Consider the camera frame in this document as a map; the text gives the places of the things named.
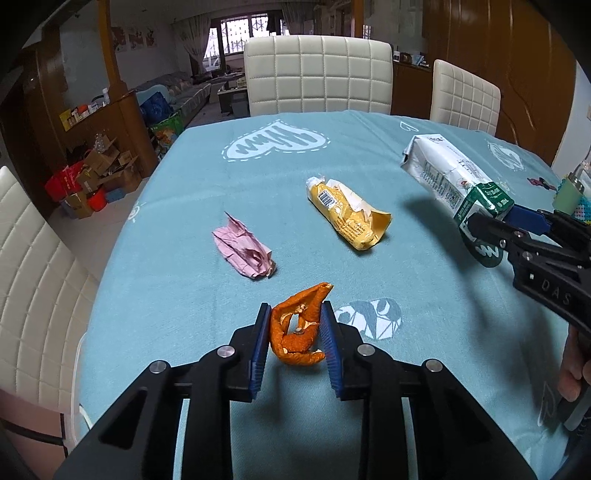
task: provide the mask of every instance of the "cardboard box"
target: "cardboard box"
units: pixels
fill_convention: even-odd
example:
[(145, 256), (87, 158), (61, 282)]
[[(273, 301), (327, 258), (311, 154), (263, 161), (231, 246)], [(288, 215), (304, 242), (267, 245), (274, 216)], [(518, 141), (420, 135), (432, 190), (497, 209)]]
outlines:
[(82, 187), (84, 193), (92, 193), (99, 188), (100, 177), (92, 168), (86, 167), (76, 177), (76, 182)]
[(126, 163), (129, 163), (132, 158), (133, 155), (129, 150), (123, 152), (121, 155), (119, 155), (119, 165), (125, 165)]
[(86, 202), (86, 194), (78, 192), (73, 195), (68, 195), (64, 201), (70, 206), (74, 215), (78, 218), (86, 218), (92, 215), (92, 208)]
[(76, 216), (76, 214), (74, 213), (74, 210), (72, 210), (72, 207), (70, 207), (65, 200), (61, 200), (60, 201), (60, 205), (61, 207), (64, 209), (64, 212), (66, 213), (66, 215), (68, 216), (68, 218), (71, 218), (72, 220), (76, 220), (78, 217)]
[(125, 193), (134, 192), (142, 181), (142, 175), (139, 174), (138, 167), (135, 165), (137, 156), (115, 173), (101, 179), (102, 185), (107, 192), (112, 192), (116, 189), (123, 189)]
[(98, 153), (92, 149), (84, 159), (84, 163), (97, 172), (98, 175), (105, 173), (119, 156), (119, 150), (113, 144), (116, 139), (109, 140), (107, 137), (104, 137), (104, 140), (105, 145), (107, 145), (104, 153)]
[(125, 197), (125, 195), (126, 193), (124, 189), (115, 189), (111, 190), (110, 192), (106, 192), (105, 199), (107, 203), (113, 203), (117, 200), (121, 200), (123, 197)]

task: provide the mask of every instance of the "wooden door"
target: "wooden door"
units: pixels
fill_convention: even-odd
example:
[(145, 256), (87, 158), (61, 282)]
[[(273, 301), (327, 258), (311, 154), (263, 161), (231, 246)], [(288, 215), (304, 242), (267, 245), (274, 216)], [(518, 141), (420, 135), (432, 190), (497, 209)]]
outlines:
[(528, 0), (426, 0), (427, 59), (501, 90), (496, 136), (552, 163), (573, 101), (574, 55)]
[(20, 82), (0, 106), (0, 129), (22, 187), (43, 218), (48, 219), (56, 207), (44, 188), (51, 171), (43, 161), (41, 149), (35, 140)]

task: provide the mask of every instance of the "white chair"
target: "white chair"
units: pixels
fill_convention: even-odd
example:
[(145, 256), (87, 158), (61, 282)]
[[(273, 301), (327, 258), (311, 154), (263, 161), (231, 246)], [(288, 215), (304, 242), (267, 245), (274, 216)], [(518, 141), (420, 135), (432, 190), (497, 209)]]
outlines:
[[(12, 173), (0, 168), (2, 390), (73, 420), (78, 414), (72, 401), (77, 351), (97, 288), (97, 280), (58, 238)], [(3, 423), (11, 429), (9, 422)], [(69, 423), (63, 437), (73, 446)]]
[(364, 38), (251, 38), (244, 48), (251, 116), (347, 109), (390, 114), (392, 48)]
[(499, 87), (451, 63), (435, 60), (430, 120), (494, 136), (500, 110)]

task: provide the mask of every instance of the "yellow snack wrapper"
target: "yellow snack wrapper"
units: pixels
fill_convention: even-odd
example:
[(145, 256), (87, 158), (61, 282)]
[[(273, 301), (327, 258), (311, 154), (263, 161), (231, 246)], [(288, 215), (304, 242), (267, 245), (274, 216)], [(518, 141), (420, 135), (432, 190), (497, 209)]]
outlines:
[(380, 241), (392, 214), (374, 209), (347, 185), (324, 177), (306, 181), (308, 198), (335, 230), (357, 250), (367, 250)]

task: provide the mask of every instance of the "table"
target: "table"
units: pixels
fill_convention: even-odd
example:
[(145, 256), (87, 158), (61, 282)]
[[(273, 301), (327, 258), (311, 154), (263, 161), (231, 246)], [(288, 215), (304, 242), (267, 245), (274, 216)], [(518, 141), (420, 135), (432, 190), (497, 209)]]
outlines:
[(248, 94), (248, 89), (246, 87), (237, 87), (237, 88), (230, 88), (229, 90), (220, 90), (217, 93), (217, 96), (220, 100), (220, 110), (222, 111), (222, 113), (231, 113), (232, 112), (232, 98), (237, 93)]
[[(517, 203), (551, 209), (553, 192), (527, 180), (558, 182), (537, 156), (426, 120), (284, 113), (180, 135), (134, 206), (100, 284), (82, 359), (80, 402), (90, 418), (153, 360), (193, 362), (254, 322), (261, 302), (275, 305), (328, 281), (339, 321), (399, 360), (443, 361), (540, 480), (549, 478), (566, 445), (554, 386), (567, 324), (513, 289), (507, 261), (485, 268), (467, 253), (452, 219), (400, 169), (413, 135), (433, 132)], [(305, 181), (320, 174), (393, 213), (378, 245), (353, 250), (307, 200)], [(211, 231), (226, 223), (224, 211), (273, 250), (271, 278), (241, 277), (219, 255)], [(498, 254), (480, 252), (488, 260)], [(324, 363), (294, 368), (269, 353), (256, 401), (232, 404), (231, 415), (237, 480), (356, 478), (361, 405), (336, 399)]]
[(212, 81), (212, 89), (211, 92), (209, 93), (209, 102), (210, 103), (215, 103), (215, 102), (219, 102), (219, 98), (217, 97), (217, 93), (228, 86), (228, 81), (224, 80), (222, 82), (213, 82)]

